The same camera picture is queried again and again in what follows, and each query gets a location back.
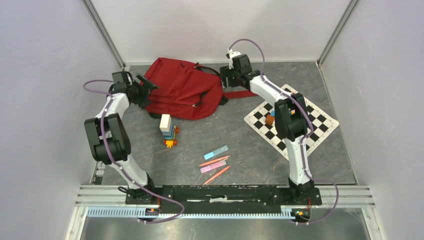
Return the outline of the red student backpack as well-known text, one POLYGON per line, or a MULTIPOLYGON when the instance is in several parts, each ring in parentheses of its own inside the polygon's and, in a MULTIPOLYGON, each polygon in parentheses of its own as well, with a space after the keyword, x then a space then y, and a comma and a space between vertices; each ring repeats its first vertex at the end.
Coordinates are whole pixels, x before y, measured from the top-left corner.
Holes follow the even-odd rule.
POLYGON ((229 99, 255 96, 248 90, 224 92, 218 71, 185 60, 159 57, 144 76, 157 85, 145 107, 152 118, 169 114, 183 120, 200 120, 229 99))

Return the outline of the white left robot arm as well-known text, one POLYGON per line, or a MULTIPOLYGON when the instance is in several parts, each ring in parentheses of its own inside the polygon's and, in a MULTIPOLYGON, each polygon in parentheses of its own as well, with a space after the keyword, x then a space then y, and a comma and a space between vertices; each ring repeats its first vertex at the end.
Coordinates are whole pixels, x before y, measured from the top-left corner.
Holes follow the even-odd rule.
POLYGON ((132 147, 121 117, 132 104, 145 108, 148 96, 158 86, 143 75, 134 80, 128 71, 112 73, 110 88, 104 92, 106 102, 101 111, 84 122, 91 154, 95 161, 115 169, 126 181, 127 195, 145 204, 158 197, 149 174, 142 170, 132 156, 132 147))

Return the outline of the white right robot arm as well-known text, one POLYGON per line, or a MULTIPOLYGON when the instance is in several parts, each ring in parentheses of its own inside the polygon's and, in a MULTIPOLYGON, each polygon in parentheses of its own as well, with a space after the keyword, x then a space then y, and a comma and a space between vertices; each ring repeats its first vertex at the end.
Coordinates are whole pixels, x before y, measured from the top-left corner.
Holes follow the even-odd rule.
POLYGON ((289 160, 289 199, 302 204, 315 188, 309 171, 305 140, 313 130, 307 114, 305 98, 301 93, 291 93, 277 86, 259 70, 253 70, 249 57, 238 51, 226 54, 228 66, 220 68, 224 87, 244 87, 262 97, 273 106, 274 127, 284 141, 289 160))

